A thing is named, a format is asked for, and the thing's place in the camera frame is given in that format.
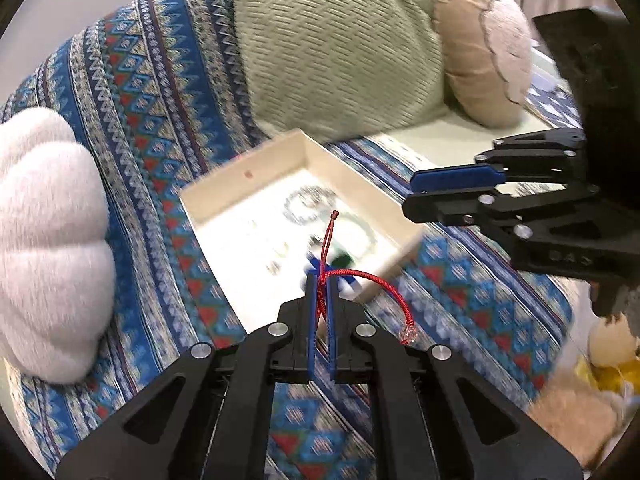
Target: red cord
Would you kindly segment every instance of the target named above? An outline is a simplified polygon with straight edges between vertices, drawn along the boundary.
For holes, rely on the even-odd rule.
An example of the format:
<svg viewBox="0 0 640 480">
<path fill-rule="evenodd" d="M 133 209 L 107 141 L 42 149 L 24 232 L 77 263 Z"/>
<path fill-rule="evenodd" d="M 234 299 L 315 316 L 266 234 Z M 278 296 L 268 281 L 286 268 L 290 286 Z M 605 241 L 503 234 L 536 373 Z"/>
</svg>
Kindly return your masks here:
<svg viewBox="0 0 640 480">
<path fill-rule="evenodd" d="M 334 269 L 325 271 L 326 267 L 326 258 L 329 253 L 329 245 L 331 244 L 331 238 L 334 235 L 334 222 L 335 219 L 338 218 L 337 211 L 333 211 L 331 213 L 331 219 L 329 220 L 329 225 L 326 228 L 326 233 L 324 234 L 324 240 L 322 241 L 322 249 L 320 251 L 320 266 L 318 269 L 318 296 L 316 303 L 318 304 L 318 310 L 316 311 L 316 319 L 322 317 L 326 319 L 326 303 L 324 298 L 324 292 L 326 290 L 326 279 L 329 276 L 358 276 L 360 278 L 365 278 L 367 280 L 371 280 L 374 283 L 377 283 L 379 286 L 384 288 L 393 298 L 398 302 L 400 308 L 404 312 L 404 320 L 405 325 L 407 327 L 411 327 L 415 325 L 414 317 L 409 310 L 409 305 L 404 300 L 402 295 L 396 290 L 394 286 L 392 286 L 389 282 L 386 282 L 379 276 L 375 274 L 369 274 L 368 272 L 363 272 L 362 270 L 354 270 L 354 269 Z M 402 344 L 406 345 L 409 343 L 406 339 L 401 341 Z"/>
</svg>

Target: white tray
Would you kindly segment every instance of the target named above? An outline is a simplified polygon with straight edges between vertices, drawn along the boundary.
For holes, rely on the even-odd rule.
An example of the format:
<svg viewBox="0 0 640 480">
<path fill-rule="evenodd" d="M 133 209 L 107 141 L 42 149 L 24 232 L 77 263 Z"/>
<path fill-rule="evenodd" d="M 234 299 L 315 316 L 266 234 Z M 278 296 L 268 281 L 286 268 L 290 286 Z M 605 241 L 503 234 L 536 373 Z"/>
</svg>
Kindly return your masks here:
<svg viewBox="0 0 640 480">
<path fill-rule="evenodd" d="M 374 249 L 354 268 L 389 277 L 422 239 L 421 227 L 404 218 L 398 203 L 300 130 L 209 172 L 185 187 L 180 199 L 209 267 L 247 332 L 273 322 L 282 303 L 302 296 L 309 237 L 322 237 L 326 229 L 326 220 L 299 226 L 283 215 L 286 197 L 305 185 L 337 195 L 343 217 L 335 223 L 336 247 L 358 257 L 374 235 Z M 349 214 L 372 233 L 365 235 L 346 218 Z M 268 269 L 272 261 L 281 265 L 276 274 Z M 345 297 L 368 300 L 377 285 L 358 281 L 360 287 L 347 287 Z"/>
</svg>

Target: patterned blanket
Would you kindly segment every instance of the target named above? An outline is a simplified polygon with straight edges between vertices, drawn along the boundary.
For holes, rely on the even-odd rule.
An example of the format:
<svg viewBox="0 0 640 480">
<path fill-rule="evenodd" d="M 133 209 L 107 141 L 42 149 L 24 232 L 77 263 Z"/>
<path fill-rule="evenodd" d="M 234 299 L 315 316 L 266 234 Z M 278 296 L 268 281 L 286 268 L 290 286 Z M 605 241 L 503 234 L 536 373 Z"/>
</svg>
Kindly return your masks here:
<svg viewBox="0 0 640 480">
<path fill-rule="evenodd" d="M 263 140 L 233 12 L 232 0 L 137 0 L 67 41 L 0 107 L 2 121 L 27 107 L 58 111 L 93 153 L 110 207 L 115 313 L 94 370 L 65 387 L 11 372 L 22 438 L 51 472 L 191 344 L 244 337 L 178 200 L 183 186 Z M 407 194 L 414 157 L 388 138 L 328 148 L 398 201 Z M 473 229 L 433 225 L 399 286 L 418 345 L 451 344 L 524 406 L 572 319 L 562 283 L 514 272 Z M 398 309 L 384 298 L 368 311 L 397 332 Z M 309 386 L 276 388 L 266 478 L 374 478 L 366 388 L 330 383 L 322 347 L 316 361 Z"/>
</svg>

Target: green knit pillow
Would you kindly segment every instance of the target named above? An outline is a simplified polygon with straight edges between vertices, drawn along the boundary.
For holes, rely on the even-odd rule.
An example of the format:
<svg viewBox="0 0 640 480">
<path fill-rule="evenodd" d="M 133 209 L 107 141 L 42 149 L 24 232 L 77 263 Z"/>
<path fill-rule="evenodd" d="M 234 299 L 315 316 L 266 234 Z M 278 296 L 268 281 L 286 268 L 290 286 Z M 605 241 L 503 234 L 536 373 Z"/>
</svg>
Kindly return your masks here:
<svg viewBox="0 0 640 480">
<path fill-rule="evenodd" d="M 434 0 L 234 0 L 252 113 L 269 135 L 320 142 L 433 119 L 444 108 Z"/>
</svg>

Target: couch cushion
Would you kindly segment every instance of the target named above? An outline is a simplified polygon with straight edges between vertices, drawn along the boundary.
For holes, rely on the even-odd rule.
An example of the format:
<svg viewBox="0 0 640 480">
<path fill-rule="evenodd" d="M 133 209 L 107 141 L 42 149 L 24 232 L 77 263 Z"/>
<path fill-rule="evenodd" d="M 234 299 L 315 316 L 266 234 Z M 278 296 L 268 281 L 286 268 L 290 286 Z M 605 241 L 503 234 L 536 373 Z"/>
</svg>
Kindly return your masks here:
<svg viewBox="0 0 640 480">
<path fill-rule="evenodd" d="M 234 0 L 254 120 L 327 142 L 446 109 L 433 0 Z"/>
<path fill-rule="evenodd" d="M 484 126 L 518 123 L 531 84 L 531 34 L 513 0 L 436 0 L 445 70 L 466 113 Z"/>
</svg>

